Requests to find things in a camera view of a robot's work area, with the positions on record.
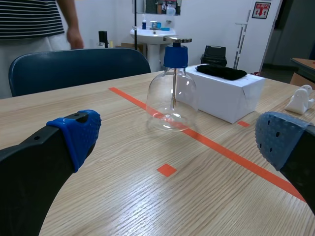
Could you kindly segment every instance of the glass jar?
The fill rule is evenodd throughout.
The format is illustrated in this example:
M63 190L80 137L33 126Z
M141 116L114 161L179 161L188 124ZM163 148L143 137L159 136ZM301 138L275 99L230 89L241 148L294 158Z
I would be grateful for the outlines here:
M188 129L194 126L198 100L196 84L186 70L166 68L149 86L149 124L165 131Z

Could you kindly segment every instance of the white sink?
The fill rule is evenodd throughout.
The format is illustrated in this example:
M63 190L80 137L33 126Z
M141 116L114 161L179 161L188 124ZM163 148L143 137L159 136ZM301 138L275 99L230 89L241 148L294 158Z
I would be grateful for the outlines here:
M131 36L134 38L134 30L130 31ZM163 37L167 35L176 35L176 32L173 29L170 31L162 30L152 30L152 29L142 29L138 27L137 30L137 40L141 43L146 44L165 44Z
M134 30L130 31L131 36L134 38ZM152 30L137 28L137 40L139 43L145 43L148 45L147 60L149 62L151 72L159 71L160 62L160 46L161 44L168 44L163 41L164 36L176 35L174 29L170 31Z

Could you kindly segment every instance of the black and white striped shirt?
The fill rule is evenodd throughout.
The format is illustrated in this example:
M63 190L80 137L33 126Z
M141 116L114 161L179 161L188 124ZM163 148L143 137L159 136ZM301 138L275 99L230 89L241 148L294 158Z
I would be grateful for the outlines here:
M64 33L55 0L0 0L0 39Z

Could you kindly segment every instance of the black trash bin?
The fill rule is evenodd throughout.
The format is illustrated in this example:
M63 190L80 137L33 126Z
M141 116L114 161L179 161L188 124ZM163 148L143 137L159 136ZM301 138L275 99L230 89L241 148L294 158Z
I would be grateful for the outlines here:
M219 46L206 46L205 53L201 57L201 64L227 65L225 57L226 48Z

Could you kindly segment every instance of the mirror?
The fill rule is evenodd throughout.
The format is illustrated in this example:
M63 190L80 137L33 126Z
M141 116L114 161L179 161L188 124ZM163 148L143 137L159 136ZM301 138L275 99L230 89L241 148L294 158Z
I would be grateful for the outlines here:
M177 15L181 14L182 0L136 0L137 13Z

